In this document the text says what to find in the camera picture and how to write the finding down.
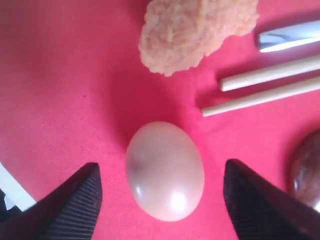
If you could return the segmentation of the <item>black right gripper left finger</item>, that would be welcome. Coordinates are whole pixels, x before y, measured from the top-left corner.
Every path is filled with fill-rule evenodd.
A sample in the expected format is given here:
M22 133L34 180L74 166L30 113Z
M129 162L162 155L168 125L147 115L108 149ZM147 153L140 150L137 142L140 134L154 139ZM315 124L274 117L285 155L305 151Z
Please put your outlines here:
M0 224L2 240L90 240L103 191L98 163L82 166L26 211Z

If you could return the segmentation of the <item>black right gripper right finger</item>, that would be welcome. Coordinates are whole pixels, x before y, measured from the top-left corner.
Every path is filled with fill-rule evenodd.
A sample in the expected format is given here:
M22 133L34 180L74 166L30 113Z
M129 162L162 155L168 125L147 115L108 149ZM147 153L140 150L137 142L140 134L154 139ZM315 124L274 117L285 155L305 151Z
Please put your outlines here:
M238 159L225 163L223 197L240 240L318 240L320 214Z

